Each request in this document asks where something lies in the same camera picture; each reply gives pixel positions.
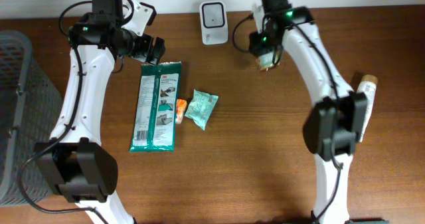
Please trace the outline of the green lid glass jar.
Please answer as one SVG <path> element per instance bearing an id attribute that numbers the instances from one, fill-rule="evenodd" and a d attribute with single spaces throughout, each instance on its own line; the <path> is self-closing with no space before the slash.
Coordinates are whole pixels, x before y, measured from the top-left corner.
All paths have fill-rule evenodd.
<path id="1" fill-rule="evenodd" d="M 280 55 L 277 50 L 262 54 L 256 58 L 256 66 L 260 71 L 275 68 L 280 63 Z"/>

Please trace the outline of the orange small packet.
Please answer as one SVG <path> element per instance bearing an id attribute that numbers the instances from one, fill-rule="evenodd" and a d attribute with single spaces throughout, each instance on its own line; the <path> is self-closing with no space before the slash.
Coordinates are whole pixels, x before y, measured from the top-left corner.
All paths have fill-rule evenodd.
<path id="1" fill-rule="evenodd" d="M 178 99 L 176 104 L 176 119 L 175 123 L 180 124 L 183 121 L 185 116 L 185 111 L 187 109 L 187 101 L 183 99 Z"/>

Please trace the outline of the teal snack packet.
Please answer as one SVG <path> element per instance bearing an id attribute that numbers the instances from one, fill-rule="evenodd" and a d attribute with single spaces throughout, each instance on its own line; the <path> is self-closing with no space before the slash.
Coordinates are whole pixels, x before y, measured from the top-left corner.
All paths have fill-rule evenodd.
<path id="1" fill-rule="evenodd" d="M 205 130 L 217 101 L 217 95 L 194 90 L 193 99 L 187 107 L 185 117 L 192 119 L 198 127 Z"/>

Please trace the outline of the green white 3M package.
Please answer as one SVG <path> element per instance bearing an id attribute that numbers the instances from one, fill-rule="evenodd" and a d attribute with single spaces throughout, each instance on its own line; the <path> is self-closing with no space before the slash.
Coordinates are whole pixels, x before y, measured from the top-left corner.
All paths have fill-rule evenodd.
<path id="1" fill-rule="evenodd" d="M 181 62 L 141 68 L 131 153 L 172 152 L 175 149 L 181 69 Z"/>

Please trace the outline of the white tube with gold cap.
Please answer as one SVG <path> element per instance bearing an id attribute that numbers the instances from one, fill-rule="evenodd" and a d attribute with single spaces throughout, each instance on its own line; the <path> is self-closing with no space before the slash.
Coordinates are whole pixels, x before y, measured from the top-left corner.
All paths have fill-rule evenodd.
<path id="1" fill-rule="evenodd" d="M 366 74 L 362 77 L 358 88 L 357 93 L 363 93 L 367 98 L 367 105 L 365 110 L 365 118 L 363 122 L 363 129 L 361 131 L 360 139 L 359 141 L 363 141 L 363 137 L 365 135 L 365 130 L 367 128 L 367 125 L 369 123 L 369 119 L 372 114 L 373 110 L 373 104 L 375 100 L 375 94 L 377 90 L 377 84 L 378 84 L 378 78 L 371 74 Z"/>

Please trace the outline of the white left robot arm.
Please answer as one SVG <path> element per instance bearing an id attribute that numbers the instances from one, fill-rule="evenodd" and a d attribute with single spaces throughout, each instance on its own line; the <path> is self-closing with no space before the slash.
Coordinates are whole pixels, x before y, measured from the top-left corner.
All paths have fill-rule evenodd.
<path id="1" fill-rule="evenodd" d="M 144 30 L 155 18 L 152 8 L 137 6 L 125 16 L 89 13 L 68 32 L 70 76 L 58 122 L 46 143 L 35 146 L 34 161 L 55 195 L 75 203 L 75 212 L 94 223 L 135 223 L 116 192 L 117 161 L 103 147 L 102 108 L 117 58 L 157 64 L 163 39 Z"/>

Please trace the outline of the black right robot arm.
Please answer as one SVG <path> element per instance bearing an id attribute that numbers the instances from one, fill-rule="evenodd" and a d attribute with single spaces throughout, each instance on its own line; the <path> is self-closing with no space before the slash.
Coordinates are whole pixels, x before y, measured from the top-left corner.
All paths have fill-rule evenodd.
<path id="1" fill-rule="evenodd" d="M 341 76 L 326 51 L 307 7 L 255 7 L 249 51 L 261 70 L 278 66 L 284 53 L 295 62 L 307 87 L 311 112 L 302 133 L 313 155 L 316 200 L 312 223 L 350 223 L 348 179 L 361 139 L 368 100 Z"/>

